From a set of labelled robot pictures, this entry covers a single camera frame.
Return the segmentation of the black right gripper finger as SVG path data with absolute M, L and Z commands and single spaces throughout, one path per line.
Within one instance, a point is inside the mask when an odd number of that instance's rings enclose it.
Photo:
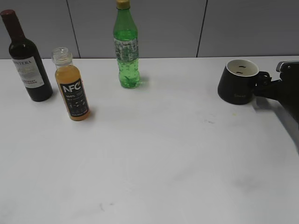
M 257 97 L 278 99 L 279 88 L 280 88 L 280 80 L 271 81 L 268 84 L 258 84 L 253 89 L 253 94 Z

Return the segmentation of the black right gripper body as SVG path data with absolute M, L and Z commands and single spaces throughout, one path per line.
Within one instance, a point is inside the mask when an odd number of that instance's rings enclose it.
M 280 106 L 274 112 L 299 149 L 299 73 L 297 71 L 281 73 L 280 79 L 273 81 L 276 100 Z

